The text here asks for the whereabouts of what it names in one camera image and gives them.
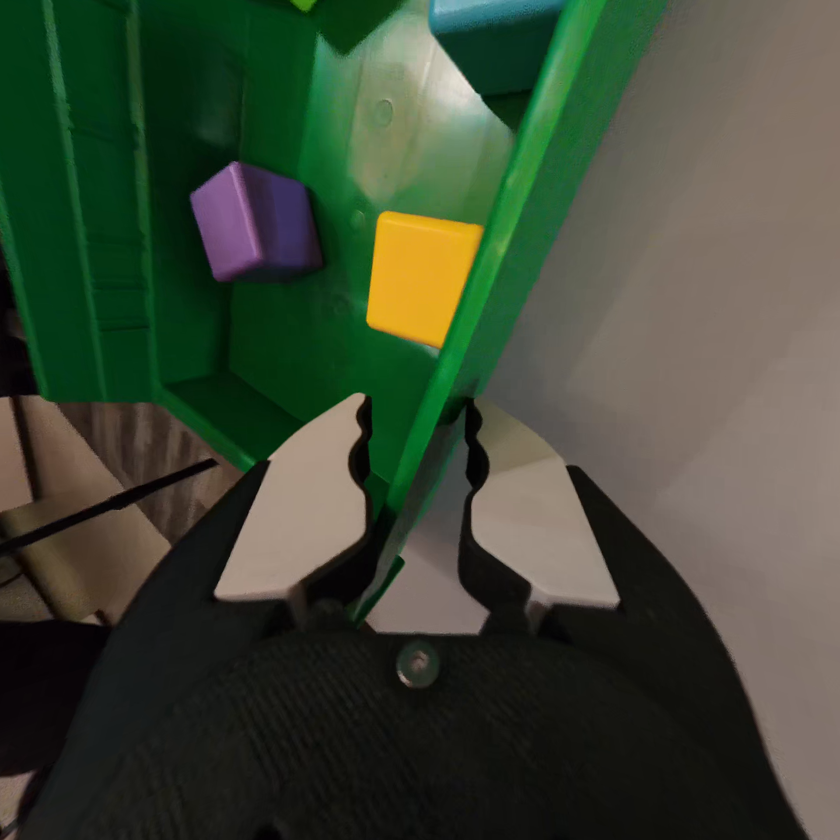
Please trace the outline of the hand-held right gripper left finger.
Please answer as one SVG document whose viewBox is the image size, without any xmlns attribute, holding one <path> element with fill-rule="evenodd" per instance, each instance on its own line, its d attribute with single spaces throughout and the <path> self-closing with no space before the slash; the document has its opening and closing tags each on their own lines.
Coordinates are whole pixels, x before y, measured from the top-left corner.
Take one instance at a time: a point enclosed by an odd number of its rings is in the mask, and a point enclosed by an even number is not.
<svg viewBox="0 0 840 840">
<path fill-rule="evenodd" d="M 297 623 L 338 594 L 329 575 L 362 548 L 372 525 L 372 400 L 354 393 L 291 435 L 266 470 L 220 574 L 220 602 L 284 602 Z"/>
</svg>

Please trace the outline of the teal magnetic cube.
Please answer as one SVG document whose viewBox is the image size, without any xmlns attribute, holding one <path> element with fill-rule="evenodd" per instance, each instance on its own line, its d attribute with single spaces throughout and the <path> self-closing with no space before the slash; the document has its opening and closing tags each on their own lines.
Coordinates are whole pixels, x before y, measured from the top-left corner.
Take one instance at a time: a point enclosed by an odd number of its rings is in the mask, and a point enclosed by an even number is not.
<svg viewBox="0 0 840 840">
<path fill-rule="evenodd" d="M 432 1 L 428 23 L 483 98 L 533 89 L 565 1 Z"/>
</svg>

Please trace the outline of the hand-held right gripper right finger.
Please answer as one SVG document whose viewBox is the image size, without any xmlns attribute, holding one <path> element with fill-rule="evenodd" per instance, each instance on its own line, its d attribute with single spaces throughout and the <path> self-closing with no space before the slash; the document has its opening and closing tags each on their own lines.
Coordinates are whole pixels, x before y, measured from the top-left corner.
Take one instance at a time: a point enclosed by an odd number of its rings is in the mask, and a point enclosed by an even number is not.
<svg viewBox="0 0 840 840">
<path fill-rule="evenodd" d="M 558 611 L 614 616 L 621 597 L 564 458 L 487 399 L 465 405 L 458 581 L 482 632 L 538 632 Z"/>
</svg>

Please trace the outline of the green plastic bin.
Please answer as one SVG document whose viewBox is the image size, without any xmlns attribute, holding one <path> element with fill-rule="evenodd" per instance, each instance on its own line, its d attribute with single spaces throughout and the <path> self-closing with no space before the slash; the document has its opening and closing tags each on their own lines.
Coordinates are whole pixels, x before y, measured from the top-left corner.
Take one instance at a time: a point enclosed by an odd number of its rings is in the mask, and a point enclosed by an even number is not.
<svg viewBox="0 0 840 840">
<path fill-rule="evenodd" d="M 562 2 L 489 94 L 431 2 L 2 2 L 2 253 L 39 393 L 155 403 L 241 469 L 373 402 L 391 582 L 666 2 Z M 324 267 L 212 278 L 190 194 L 240 161 L 310 192 Z M 440 351 L 365 322 L 386 211 L 484 229 Z"/>
</svg>

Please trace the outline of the purple magnetic cube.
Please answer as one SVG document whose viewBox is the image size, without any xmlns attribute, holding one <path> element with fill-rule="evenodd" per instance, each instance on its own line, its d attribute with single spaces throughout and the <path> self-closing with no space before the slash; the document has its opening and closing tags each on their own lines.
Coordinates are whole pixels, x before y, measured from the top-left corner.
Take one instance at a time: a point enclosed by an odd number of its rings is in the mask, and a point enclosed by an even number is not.
<svg viewBox="0 0 840 840">
<path fill-rule="evenodd" d="M 324 268 L 310 190 L 234 161 L 190 193 L 206 261 L 220 284 L 282 282 Z"/>
</svg>

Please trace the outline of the thin black rod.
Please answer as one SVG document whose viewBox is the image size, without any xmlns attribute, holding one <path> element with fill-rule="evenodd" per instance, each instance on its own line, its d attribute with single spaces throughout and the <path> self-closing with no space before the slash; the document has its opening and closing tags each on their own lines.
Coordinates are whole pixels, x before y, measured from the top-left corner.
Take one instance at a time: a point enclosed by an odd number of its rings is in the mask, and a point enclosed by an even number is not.
<svg viewBox="0 0 840 840">
<path fill-rule="evenodd" d="M 124 490 L 89 508 L 80 510 L 64 518 L 51 521 L 29 532 L 17 535 L 16 537 L 2 542 L 1 557 L 5 558 L 7 556 L 14 555 L 31 544 L 50 538 L 58 533 L 69 530 L 105 513 L 120 511 L 128 508 L 162 489 L 179 483 L 182 480 L 198 476 L 209 469 L 216 468 L 217 466 L 218 462 L 216 462 L 215 458 L 205 458 L 202 461 L 189 465 L 183 469 L 179 469 L 166 476 L 145 482 L 131 489 Z"/>
</svg>

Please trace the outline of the yellow magnetic cube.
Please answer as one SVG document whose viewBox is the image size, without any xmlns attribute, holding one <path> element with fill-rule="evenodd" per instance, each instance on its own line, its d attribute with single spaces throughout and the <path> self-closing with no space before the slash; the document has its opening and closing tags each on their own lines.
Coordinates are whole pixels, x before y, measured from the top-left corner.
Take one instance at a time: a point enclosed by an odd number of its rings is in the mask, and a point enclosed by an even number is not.
<svg viewBox="0 0 840 840">
<path fill-rule="evenodd" d="M 367 325 L 440 350 L 483 234 L 477 224 L 381 213 L 375 226 Z"/>
</svg>

